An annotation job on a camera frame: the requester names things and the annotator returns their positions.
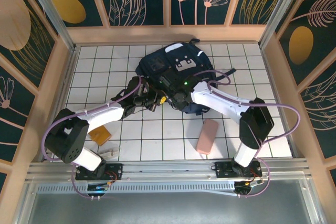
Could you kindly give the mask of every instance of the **backpack strap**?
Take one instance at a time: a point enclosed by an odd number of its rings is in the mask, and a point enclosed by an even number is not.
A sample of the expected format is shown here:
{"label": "backpack strap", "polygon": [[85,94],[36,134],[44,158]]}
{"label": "backpack strap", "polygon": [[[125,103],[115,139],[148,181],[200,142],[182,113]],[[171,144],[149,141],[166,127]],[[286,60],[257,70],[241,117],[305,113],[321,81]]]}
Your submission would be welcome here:
{"label": "backpack strap", "polygon": [[[236,69],[231,69],[229,71],[227,71],[225,74],[227,76],[229,76],[230,74],[233,74],[234,72],[236,72],[237,70]],[[220,81],[220,80],[223,80],[225,78],[225,76],[219,76],[219,77],[216,77],[215,81]]]}
{"label": "backpack strap", "polygon": [[200,39],[193,38],[189,41],[189,44],[195,44],[195,43],[198,43],[200,41],[201,41]]}

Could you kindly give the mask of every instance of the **black backpack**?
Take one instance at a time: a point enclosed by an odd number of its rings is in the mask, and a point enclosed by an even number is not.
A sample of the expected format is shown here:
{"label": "black backpack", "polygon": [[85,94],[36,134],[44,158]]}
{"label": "black backpack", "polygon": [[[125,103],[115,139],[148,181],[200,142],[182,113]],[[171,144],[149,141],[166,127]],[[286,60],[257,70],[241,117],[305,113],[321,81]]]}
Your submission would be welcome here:
{"label": "black backpack", "polygon": [[[168,98],[171,98],[174,94],[170,94],[169,90],[164,90],[159,80],[161,74],[168,68],[173,69],[181,78],[187,78],[204,70],[214,69],[208,56],[194,45],[194,42],[199,41],[198,39],[192,39],[189,43],[172,43],[146,55],[140,60],[135,71],[138,75],[143,76],[149,84],[162,89]],[[226,74],[229,75],[235,71],[235,69],[232,69]],[[224,78],[224,76],[216,77],[216,74],[213,72],[203,73],[198,75],[198,77],[205,81],[218,81]],[[204,105],[191,103],[182,112],[201,115],[209,110],[210,108]]]}

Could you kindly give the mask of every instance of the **cable connector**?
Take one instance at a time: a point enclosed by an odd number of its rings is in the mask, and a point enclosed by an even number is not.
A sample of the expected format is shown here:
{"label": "cable connector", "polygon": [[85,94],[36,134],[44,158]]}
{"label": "cable connector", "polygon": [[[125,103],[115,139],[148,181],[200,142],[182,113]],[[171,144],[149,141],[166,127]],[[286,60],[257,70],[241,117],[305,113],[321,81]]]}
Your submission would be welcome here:
{"label": "cable connector", "polygon": [[250,187],[255,187],[255,186],[258,186],[258,185],[262,185],[263,183],[264,183],[263,180],[255,180],[255,181],[250,182]]}

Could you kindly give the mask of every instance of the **glass panel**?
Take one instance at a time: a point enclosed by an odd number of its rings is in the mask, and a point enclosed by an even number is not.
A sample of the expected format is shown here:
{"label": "glass panel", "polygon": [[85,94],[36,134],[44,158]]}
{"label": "glass panel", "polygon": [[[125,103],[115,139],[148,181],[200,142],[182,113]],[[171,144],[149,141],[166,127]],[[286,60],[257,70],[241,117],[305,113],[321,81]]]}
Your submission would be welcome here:
{"label": "glass panel", "polygon": [[90,201],[75,194],[38,194],[29,220],[49,223],[310,223],[298,180],[273,180],[260,196],[210,193],[116,194]]}

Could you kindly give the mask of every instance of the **leaf illustration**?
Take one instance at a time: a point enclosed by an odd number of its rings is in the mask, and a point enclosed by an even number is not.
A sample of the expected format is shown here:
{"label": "leaf illustration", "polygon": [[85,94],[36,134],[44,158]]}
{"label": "leaf illustration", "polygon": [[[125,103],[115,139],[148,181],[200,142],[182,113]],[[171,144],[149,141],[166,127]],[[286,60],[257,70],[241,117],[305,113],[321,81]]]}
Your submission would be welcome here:
{"label": "leaf illustration", "polygon": [[307,17],[311,26],[327,27],[336,18],[336,0],[317,0],[309,13],[295,17],[291,22],[302,17]]}
{"label": "leaf illustration", "polygon": [[327,80],[308,86],[302,99],[315,130],[336,128],[336,72]]}
{"label": "leaf illustration", "polygon": [[146,0],[110,0],[109,20],[112,26],[143,24]]}

